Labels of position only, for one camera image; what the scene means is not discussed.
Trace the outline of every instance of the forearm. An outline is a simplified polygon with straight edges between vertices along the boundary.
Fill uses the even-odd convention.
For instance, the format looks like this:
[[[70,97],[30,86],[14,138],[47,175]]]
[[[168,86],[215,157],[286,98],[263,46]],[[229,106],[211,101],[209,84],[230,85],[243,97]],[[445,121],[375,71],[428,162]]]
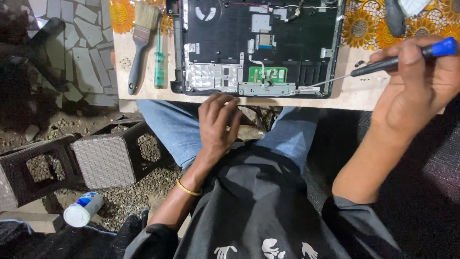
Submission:
[[[355,154],[334,180],[332,193],[358,204],[374,202],[380,185],[410,141],[411,138],[397,140],[371,126]]]
[[[200,192],[201,186],[217,161],[209,161],[203,154],[198,153],[195,161],[180,179],[180,183],[190,191]],[[197,196],[182,190],[178,185],[169,192],[161,206],[152,215],[148,225],[160,223],[178,231],[190,212],[193,201]]]

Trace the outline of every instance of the white can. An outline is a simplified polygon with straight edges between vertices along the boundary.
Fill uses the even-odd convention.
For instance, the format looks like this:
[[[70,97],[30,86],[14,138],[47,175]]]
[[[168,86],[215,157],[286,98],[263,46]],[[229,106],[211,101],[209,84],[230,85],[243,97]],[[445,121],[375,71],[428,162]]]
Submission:
[[[83,194],[75,203],[64,211],[64,220],[72,227],[86,226],[90,219],[104,205],[102,196],[95,192]]]

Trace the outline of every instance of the white hand print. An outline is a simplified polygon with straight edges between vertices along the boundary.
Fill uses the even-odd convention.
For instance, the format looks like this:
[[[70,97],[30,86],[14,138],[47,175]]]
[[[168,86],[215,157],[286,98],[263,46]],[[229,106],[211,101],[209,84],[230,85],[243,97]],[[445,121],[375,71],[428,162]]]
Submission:
[[[305,253],[308,254],[308,256],[310,257],[310,259],[317,259],[318,258],[318,252],[315,251],[311,245],[309,245],[308,243],[302,243],[302,254],[305,256]]]
[[[278,258],[279,259],[282,259],[284,257],[284,254],[286,253],[286,251],[283,251],[283,252],[279,252],[279,248],[271,248],[272,246],[274,246],[276,244],[276,239],[274,238],[268,238],[268,239],[265,239],[264,242],[262,243],[262,252],[264,252],[264,255],[266,258],[268,259],[274,259],[275,256],[278,255]]]
[[[217,259],[226,259],[229,248],[231,248],[235,253],[238,252],[234,246],[218,247],[214,250],[214,254],[218,252]]]

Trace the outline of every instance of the green circuit board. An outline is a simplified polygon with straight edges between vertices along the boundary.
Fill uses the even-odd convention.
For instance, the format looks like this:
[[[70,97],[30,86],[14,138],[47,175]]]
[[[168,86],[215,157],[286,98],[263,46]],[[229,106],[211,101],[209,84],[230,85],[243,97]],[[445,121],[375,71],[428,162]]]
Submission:
[[[286,75],[288,69],[285,67],[271,67],[266,66],[264,68],[265,79],[270,80],[273,83],[284,83],[286,82]],[[248,82],[262,82],[262,67],[252,66],[249,68],[249,79]]]

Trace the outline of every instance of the sleeve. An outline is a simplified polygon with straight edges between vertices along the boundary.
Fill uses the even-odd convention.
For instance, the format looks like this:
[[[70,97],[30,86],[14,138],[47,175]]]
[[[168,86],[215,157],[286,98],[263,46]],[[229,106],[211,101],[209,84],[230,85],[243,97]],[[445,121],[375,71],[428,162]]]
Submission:
[[[177,246],[176,232],[164,224],[152,224],[128,245],[123,259],[172,259]]]
[[[322,208],[322,218],[352,258],[406,258],[367,204],[329,197]]]

